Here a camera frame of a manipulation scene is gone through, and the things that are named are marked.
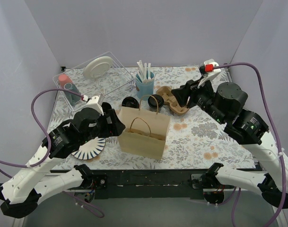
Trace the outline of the brown paper takeout bag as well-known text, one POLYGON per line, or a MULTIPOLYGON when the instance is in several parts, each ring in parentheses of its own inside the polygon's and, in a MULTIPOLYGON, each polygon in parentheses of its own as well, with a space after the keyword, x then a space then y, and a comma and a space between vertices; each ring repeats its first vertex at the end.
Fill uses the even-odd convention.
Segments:
POLYGON ((166 144, 170 116, 130 107, 121 107, 118 115, 126 129, 118 137, 123 152, 160 160, 166 144))

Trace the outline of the black plastic cup lid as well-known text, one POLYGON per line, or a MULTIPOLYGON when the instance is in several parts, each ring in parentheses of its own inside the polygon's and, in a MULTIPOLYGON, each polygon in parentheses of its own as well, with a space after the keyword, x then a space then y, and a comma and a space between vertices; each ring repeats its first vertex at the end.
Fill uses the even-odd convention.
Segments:
POLYGON ((164 105, 164 99, 161 95, 153 94, 148 98, 148 105, 151 108, 160 108, 164 105))

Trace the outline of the dark paper coffee cup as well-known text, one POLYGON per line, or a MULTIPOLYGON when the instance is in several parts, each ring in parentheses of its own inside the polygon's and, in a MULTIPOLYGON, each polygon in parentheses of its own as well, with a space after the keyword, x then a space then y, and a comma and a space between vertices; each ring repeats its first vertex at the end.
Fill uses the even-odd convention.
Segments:
POLYGON ((149 110, 159 113, 161 111, 162 107, 163 107, 163 105, 159 105, 159 106, 149 105, 149 110))

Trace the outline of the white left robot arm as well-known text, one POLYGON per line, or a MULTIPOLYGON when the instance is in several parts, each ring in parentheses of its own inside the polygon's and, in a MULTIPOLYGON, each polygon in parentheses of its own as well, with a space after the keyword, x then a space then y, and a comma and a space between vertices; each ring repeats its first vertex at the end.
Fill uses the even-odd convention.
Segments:
POLYGON ((91 188, 94 173, 85 165, 53 177, 43 178, 71 153, 95 138, 117 137, 125 130, 115 110, 102 103, 100 111, 85 107, 73 119, 62 122, 43 140, 37 152, 17 174, 0 183, 0 206, 5 216, 24 218, 44 200, 67 189, 91 188))

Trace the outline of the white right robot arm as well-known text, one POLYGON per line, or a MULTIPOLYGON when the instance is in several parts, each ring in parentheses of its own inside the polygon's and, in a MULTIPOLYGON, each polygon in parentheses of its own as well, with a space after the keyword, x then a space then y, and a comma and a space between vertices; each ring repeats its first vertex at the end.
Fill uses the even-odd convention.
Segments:
POLYGON ((265 173, 250 173, 214 163, 206 173, 193 179, 198 188, 217 188, 231 185, 262 196, 278 207, 282 197, 282 170, 278 148, 266 122, 255 112, 244 109, 246 92, 233 82, 221 83, 214 91, 210 81, 200 87, 199 81, 189 80, 172 90, 181 107, 198 106, 219 124, 224 133, 258 159, 265 173))

